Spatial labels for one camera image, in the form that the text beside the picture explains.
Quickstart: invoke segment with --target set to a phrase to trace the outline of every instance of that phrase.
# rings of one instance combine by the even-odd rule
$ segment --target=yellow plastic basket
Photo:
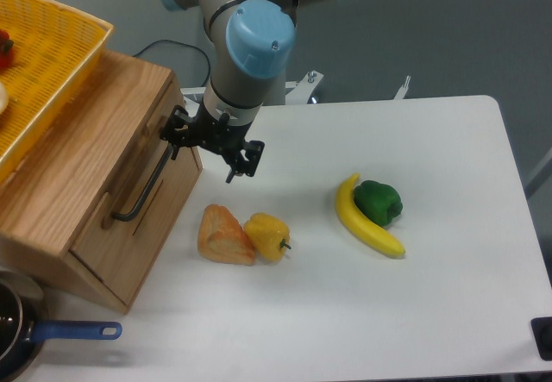
[[[113,26],[54,0],[0,0],[0,28],[15,43],[13,66],[0,69],[2,183],[93,71]]]

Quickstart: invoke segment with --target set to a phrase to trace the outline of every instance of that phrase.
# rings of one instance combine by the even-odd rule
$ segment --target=wooden cabinet
[[[197,151],[167,162],[134,220],[111,214],[133,206],[183,103],[171,70],[106,52],[0,186],[0,263],[127,312],[198,179]]]

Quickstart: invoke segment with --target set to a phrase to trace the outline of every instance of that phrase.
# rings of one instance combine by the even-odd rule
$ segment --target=bread slice
[[[217,263],[252,266],[255,250],[242,226],[222,205],[205,208],[198,234],[198,251]]]
[[[4,110],[8,107],[8,103],[8,91],[6,91],[6,86],[0,82],[0,113],[4,112]]]

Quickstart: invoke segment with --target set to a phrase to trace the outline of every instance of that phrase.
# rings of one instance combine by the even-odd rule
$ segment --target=green bell pepper
[[[392,186],[377,181],[364,181],[357,185],[353,198],[362,214],[380,227],[389,225],[403,210],[398,192]]]

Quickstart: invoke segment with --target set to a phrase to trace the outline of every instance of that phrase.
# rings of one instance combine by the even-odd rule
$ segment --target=saucepan
[[[35,347],[48,339],[113,341],[121,333],[117,322],[41,320],[26,297],[0,280],[0,379],[17,371]]]

